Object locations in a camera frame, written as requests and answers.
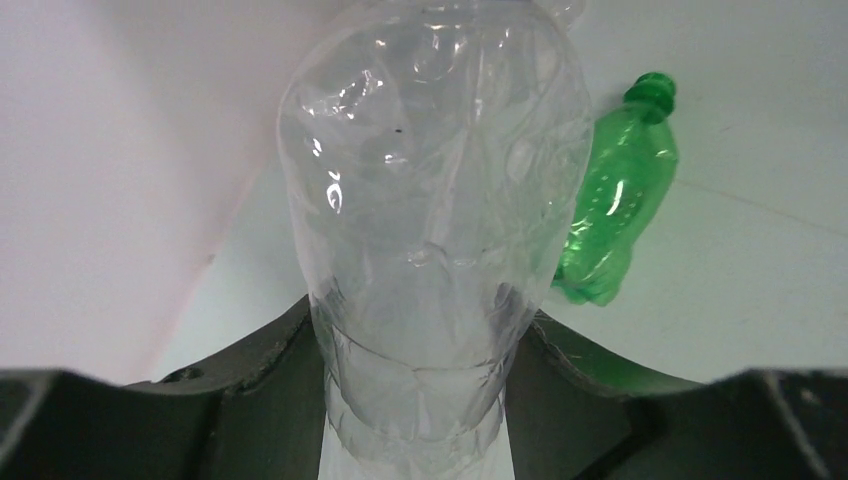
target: green bottle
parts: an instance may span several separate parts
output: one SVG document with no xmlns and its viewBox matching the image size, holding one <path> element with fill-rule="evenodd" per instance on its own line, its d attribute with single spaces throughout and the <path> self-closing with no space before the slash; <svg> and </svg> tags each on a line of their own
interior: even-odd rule
<svg viewBox="0 0 848 480">
<path fill-rule="evenodd" d="M 553 281 L 572 303 L 604 306 L 618 294 L 633 244 L 654 218 L 677 168 L 666 121 L 675 92 L 668 76 L 642 75 L 624 94 L 624 104 L 595 124 L 574 223 Z"/>
</svg>

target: bottle bottom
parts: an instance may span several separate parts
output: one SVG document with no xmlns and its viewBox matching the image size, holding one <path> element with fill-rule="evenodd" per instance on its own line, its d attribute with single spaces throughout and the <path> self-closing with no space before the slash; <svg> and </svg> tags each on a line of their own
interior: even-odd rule
<svg viewBox="0 0 848 480">
<path fill-rule="evenodd" d="M 467 432 L 444 440 L 408 441 L 363 423 L 331 375 L 325 389 L 330 429 L 373 480 L 471 480 L 503 423 L 501 390 L 482 421 Z"/>
</svg>

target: green bottle cap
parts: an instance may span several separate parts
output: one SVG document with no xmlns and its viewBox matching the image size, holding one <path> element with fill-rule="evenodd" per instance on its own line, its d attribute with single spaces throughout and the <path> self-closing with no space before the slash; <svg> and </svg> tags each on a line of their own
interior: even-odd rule
<svg viewBox="0 0 848 480">
<path fill-rule="evenodd" d="M 642 75 L 624 94 L 625 102 L 647 102 L 657 106 L 664 116 L 674 111 L 674 95 L 677 87 L 674 80 L 660 72 Z"/>
</svg>

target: transparent bottle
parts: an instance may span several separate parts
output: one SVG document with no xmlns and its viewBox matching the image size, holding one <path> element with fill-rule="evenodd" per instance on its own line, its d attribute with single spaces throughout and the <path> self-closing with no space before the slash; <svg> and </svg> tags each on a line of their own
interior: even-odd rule
<svg viewBox="0 0 848 480">
<path fill-rule="evenodd" d="M 592 122 L 522 0 L 374 1 L 302 62 L 279 140 L 327 407 L 375 478 L 453 479 L 497 435 Z"/>
<path fill-rule="evenodd" d="M 674 81 L 652 72 L 598 120 L 574 224 L 553 285 L 572 303 L 609 304 L 630 268 L 633 245 L 674 179 L 678 152 L 667 118 Z"/>
</svg>

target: green plastic bottle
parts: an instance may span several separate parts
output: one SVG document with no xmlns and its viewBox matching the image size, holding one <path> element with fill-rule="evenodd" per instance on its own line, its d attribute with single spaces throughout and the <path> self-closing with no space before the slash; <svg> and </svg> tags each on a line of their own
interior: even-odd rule
<svg viewBox="0 0 848 480">
<path fill-rule="evenodd" d="M 572 303 L 604 306 L 618 294 L 633 244 L 654 218 L 677 168 L 666 121 L 675 92 L 667 75 L 642 75 L 624 94 L 624 104 L 595 124 L 574 223 L 553 281 Z"/>
</svg>

